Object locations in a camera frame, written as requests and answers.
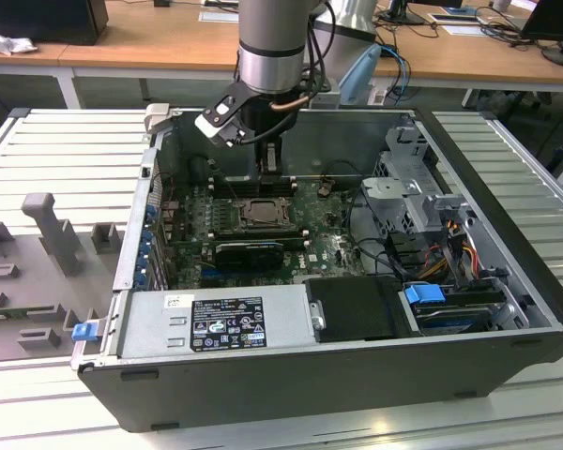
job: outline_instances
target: yellow wire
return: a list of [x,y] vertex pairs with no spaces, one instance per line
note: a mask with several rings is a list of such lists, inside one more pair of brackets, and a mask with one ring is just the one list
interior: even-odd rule
[[438,270],[440,270],[446,263],[447,263],[446,259],[444,259],[440,262],[437,262],[435,265],[433,265],[428,270],[426,270],[421,275],[419,275],[419,278],[426,278],[426,277],[432,275],[434,272],[437,272]]
[[468,246],[463,246],[463,250],[465,250],[469,254],[469,259],[471,260],[471,275],[473,275],[474,277],[477,277],[476,271],[474,270],[475,256],[474,256],[474,253],[473,253],[473,249],[471,249]]

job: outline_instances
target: computer case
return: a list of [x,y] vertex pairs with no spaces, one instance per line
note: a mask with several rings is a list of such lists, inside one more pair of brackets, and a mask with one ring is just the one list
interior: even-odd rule
[[0,35],[94,45],[109,20],[105,0],[0,0]]

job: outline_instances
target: paper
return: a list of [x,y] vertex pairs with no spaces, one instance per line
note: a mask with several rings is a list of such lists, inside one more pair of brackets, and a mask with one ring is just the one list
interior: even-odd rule
[[442,27],[451,35],[486,36],[478,26],[443,25]]
[[227,12],[201,12],[198,16],[200,22],[237,23],[238,15]]
[[527,9],[528,11],[533,11],[536,8],[536,4],[531,0],[512,0],[510,3],[514,7]]
[[26,37],[4,37],[0,36],[0,53],[11,56],[13,53],[27,53],[34,52],[38,47],[35,47],[31,39]]

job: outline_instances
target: motherboard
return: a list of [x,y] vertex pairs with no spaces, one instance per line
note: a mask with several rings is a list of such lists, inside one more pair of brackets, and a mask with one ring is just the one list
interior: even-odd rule
[[176,289],[298,284],[364,275],[346,236],[350,198],[301,181],[292,197],[217,198],[191,187],[178,199],[168,248]]

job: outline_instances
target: computer monitor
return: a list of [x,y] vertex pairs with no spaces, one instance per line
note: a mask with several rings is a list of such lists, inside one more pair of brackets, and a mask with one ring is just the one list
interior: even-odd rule
[[540,0],[522,30],[522,37],[560,42],[560,48],[542,50],[542,55],[563,66],[563,0]]
[[417,14],[409,13],[409,3],[421,3],[444,8],[460,8],[462,0],[390,0],[388,9],[379,14],[379,18],[385,22],[399,25],[423,25],[425,20]]

